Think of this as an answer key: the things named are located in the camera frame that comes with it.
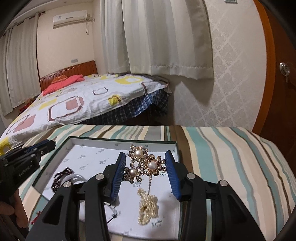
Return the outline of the person's left hand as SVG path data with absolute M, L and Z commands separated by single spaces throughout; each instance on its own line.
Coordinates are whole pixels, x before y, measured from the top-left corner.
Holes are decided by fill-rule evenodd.
M 0 211 L 4 215 L 16 215 L 16 224 L 20 228 L 28 228 L 28 217 L 25 212 L 22 200 L 19 195 L 19 190 L 17 189 L 13 195 L 15 204 L 11 206 L 7 203 L 1 202 Z

